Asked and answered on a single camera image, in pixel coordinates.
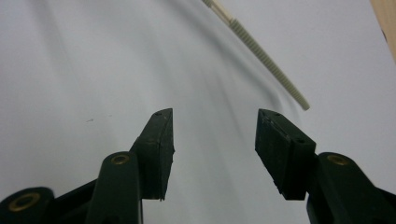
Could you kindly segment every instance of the black plastic linkage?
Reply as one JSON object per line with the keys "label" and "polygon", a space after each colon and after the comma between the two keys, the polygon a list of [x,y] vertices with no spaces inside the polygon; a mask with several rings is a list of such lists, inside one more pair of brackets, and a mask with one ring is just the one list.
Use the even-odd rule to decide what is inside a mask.
{"label": "black plastic linkage", "polygon": [[359,166],[315,143],[282,115],[259,110],[256,151],[286,200],[309,193],[313,224],[396,223],[396,196],[376,188]]}
{"label": "black plastic linkage", "polygon": [[97,180],[56,199],[46,188],[16,192],[0,202],[0,223],[143,223],[141,200],[165,198],[174,152],[169,108],[151,116],[129,152],[107,157]]}
{"label": "black plastic linkage", "polygon": [[172,123],[172,109],[154,113],[130,150],[139,158],[143,199],[165,199],[175,153]]}
{"label": "black plastic linkage", "polygon": [[315,146],[312,139],[281,114],[259,110],[256,151],[286,200],[304,199]]}

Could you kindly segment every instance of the screw hole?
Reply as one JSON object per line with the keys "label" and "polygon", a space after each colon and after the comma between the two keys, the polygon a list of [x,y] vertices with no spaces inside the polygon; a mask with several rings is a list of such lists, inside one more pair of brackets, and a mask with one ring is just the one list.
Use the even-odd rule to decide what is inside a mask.
{"label": "screw hole", "polygon": [[337,156],[337,155],[330,155],[327,157],[327,160],[331,161],[332,163],[335,163],[337,165],[348,165],[349,161],[347,159]]}
{"label": "screw hole", "polygon": [[20,196],[19,198],[15,199],[8,205],[8,209],[11,212],[20,212],[35,205],[40,200],[40,194],[33,192],[33,193],[26,193]]}
{"label": "screw hole", "polygon": [[127,155],[118,155],[111,159],[111,162],[116,165],[124,164],[129,160],[129,156]]}

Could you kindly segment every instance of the white surface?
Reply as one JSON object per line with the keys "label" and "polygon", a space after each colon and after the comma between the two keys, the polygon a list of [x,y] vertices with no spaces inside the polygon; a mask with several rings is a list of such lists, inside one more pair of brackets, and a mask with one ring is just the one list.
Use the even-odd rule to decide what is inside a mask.
{"label": "white surface", "polygon": [[396,68],[369,1],[222,3],[304,94],[304,112],[199,0],[0,3],[0,198],[59,196],[174,108],[166,200],[146,223],[308,223],[254,151],[259,108],[396,192]]}

